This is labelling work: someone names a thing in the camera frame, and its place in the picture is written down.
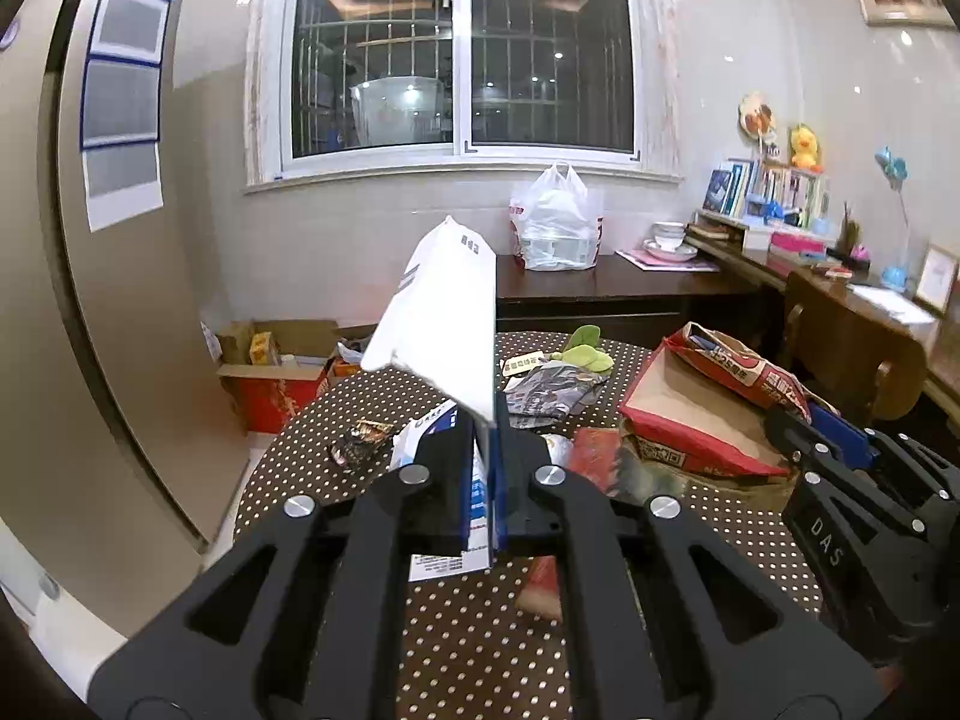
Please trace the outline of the yellow duck plush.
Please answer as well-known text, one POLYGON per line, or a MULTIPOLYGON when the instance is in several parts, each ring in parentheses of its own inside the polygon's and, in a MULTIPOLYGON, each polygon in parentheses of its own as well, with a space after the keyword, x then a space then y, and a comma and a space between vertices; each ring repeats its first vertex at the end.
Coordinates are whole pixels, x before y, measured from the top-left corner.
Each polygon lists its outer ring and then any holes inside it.
POLYGON ((794 169, 814 174, 820 174, 823 171, 820 143, 811 127, 797 124, 791 128, 789 145, 791 145, 791 166, 794 169))

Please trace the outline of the blue desk lamp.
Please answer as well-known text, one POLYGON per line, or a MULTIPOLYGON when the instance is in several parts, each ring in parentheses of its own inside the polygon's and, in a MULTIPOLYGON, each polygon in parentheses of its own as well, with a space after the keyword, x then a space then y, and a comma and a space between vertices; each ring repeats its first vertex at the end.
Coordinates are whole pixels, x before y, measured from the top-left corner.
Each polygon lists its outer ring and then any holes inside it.
POLYGON ((895 259, 882 271, 882 284, 897 293, 903 294, 908 288, 908 257, 910 256, 910 218, 907 202, 903 197, 903 188, 908 179, 907 161, 895 156, 888 146, 882 146, 874 154, 874 160, 889 184, 890 224, 896 232, 895 259))

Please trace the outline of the small photo frame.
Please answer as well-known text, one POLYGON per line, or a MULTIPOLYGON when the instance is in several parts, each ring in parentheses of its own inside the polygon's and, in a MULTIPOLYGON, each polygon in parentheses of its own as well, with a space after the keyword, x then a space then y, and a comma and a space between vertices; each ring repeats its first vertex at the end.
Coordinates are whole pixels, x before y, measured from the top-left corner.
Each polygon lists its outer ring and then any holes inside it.
POLYGON ((958 257, 931 244, 919 271, 914 300, 932 312, 945 316, 958 278, 958 257))

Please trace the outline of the row of books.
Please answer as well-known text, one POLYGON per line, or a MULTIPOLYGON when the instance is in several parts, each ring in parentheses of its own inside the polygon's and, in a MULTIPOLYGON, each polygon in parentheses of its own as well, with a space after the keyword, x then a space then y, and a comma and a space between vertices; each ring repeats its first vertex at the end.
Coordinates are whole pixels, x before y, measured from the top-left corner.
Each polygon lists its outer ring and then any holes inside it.
POLYGON ((775 161, 729 158, 711 171, 701 208, 734 220, 814 229, 830 219, 828 179, 775 161))

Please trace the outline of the white plastic shopping bag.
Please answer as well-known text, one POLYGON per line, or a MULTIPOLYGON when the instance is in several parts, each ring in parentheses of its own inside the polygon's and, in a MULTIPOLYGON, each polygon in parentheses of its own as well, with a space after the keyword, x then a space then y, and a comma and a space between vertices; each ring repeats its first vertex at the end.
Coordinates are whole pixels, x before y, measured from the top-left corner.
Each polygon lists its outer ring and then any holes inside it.
POLYGON ((554 164, 509 200, 512 252, 524 270, 584 271, 601 253, 604 199, 554 164))

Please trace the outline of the red flat snack packet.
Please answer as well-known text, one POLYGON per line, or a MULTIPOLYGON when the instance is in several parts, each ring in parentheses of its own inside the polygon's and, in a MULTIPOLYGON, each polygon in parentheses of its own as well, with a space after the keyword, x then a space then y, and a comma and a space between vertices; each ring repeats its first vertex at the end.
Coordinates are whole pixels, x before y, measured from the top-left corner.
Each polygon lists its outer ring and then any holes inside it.
MULTIPOLYGON (((617 483, 617 452, 622 444, 617 429, 579 427, 573 439, 566 442, 555 434, 544 434, 544 439, 555 465, 590 479, 602 493, 612 496, 617 483)), ((562 621, 560 583, 553 557, 537 557, 532 562, 516 608, 548 621, 562 621)))

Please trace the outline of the grey printed plastic bag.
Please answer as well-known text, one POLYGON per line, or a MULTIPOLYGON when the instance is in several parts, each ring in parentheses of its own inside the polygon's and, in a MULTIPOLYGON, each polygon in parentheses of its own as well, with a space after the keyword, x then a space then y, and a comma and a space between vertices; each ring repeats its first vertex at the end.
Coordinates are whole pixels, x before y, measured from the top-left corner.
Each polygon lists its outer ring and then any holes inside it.
POLYGON ((569 362, 550 361, 506 387, 509 424, 539 429, 580 415, 596 403, 607 376, 569 362))

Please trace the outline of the brown cardboard floor box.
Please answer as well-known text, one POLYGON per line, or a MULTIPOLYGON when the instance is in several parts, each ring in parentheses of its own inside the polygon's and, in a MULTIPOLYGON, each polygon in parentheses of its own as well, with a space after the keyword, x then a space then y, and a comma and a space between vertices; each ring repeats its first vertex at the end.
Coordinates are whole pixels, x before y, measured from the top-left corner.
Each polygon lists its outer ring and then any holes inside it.
POLYGON ((376 330, 374 325, 340 327, 335 320, 243 320, 218 330, 222 379, 319 380, 343 349, 359 349, 376 330), (251 346, 257 333, 272 339, 272 364, 254 364, 251 346))

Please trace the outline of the white bowl on saucer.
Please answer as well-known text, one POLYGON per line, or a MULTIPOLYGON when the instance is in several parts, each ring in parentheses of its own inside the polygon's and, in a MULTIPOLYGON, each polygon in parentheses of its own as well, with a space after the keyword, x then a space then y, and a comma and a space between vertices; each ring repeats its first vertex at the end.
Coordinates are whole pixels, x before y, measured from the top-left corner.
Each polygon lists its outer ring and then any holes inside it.
POLYGON ((643 250, 661 262, 685 263, 698 255, 693 245, 685 242, 685 223, 654 223, 643 250))

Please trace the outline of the paper sheets on refrigerator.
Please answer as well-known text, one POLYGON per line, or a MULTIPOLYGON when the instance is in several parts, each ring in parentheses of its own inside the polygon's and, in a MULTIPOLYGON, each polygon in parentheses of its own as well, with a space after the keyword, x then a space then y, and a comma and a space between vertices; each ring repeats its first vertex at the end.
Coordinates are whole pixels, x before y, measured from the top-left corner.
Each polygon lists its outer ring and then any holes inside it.
POLYGON ((161 82, 169 0, 98 0, 80 101, 86 217, 103 231, 163 206, 161 82))

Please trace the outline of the white framed window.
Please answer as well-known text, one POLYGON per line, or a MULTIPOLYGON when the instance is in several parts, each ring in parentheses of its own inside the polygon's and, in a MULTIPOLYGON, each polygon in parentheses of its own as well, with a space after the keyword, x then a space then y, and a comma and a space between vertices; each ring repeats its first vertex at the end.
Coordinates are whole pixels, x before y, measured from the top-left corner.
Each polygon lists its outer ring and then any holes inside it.
POLYGON ((391 172, 455 171, 478 164, 491 171, 521 171, 555 161, 589 174, 636 177, 678 184, 680 175, 679 98, 675 60, 674 5, 670 0, 626 0, 631 36, 633 151, 597 153, 582 146, 483 145, 467 133, 467 80, 473 70, 469 34, 470 0, 452 0, 454 117, 452 146, 425 146, 420 156, 404 156, 398 146, 378 146, 369 158, 297 158, 286 132, 293 60, 295 0, 251 0, 245 46, 245 187, 293 187, 311 182, 386 176, 391 172))

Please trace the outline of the red cardboard gift box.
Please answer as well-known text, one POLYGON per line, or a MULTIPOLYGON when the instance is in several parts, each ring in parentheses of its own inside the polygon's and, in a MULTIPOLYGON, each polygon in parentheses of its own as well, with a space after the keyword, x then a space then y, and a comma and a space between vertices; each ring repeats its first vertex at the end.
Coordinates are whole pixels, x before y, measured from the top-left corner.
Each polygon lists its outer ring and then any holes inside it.
POLYGON ((249 433, 278 434, 325 388, 322 367, 222 364, 218 377, 249 433))

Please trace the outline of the dark wooden sideboard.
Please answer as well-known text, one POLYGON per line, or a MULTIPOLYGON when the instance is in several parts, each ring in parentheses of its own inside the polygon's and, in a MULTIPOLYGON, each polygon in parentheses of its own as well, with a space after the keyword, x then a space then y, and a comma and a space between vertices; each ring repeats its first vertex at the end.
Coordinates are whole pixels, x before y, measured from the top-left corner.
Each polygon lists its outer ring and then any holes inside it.
MULTIPOLYGON (((815 271, 770 255, 718 254, 721 268, 706 273, 643 270, 619 254, 602 255, 586 271, 540 273, 501 255, 496 259, 496 328, 569 333, 583 323, 595 323, 605 338, 654 348, 686 322, 698 322, 789 367, 784 360, 786 281, 793 271, 815 271)), ((935 320, 905 327, 928 355, 919 400, 925 398, 944 415, 957 418, 957 323, 935 320)), ((918 410, 918 401, 908 415, 918 410)))

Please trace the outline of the red cardboard snack box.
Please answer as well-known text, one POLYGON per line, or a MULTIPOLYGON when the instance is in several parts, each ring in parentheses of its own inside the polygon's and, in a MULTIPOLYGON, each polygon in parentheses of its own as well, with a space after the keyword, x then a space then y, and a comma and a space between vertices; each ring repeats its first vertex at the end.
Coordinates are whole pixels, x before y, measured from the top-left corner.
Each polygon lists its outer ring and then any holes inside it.
POLYGON ((665 337, 619 405, 644 460, 689 475, 759 481, 789 475, 763 432, 781 406, 809 424, 828 401, 726 333, 697 322, 665 337))

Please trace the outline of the green plush leaf toy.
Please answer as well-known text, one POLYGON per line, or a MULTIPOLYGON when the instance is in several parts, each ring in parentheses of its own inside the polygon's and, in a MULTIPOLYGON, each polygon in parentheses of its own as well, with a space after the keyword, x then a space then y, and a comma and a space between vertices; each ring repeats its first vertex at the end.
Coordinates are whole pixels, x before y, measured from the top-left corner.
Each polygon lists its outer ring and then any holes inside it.
POLYGON ((551 353, 552 361, 582 367, 594 374, 608 374, 613 369, 613 359, 601 348, 601 329, 588 323, 576 328, 566 340, 560 353, 551 353))

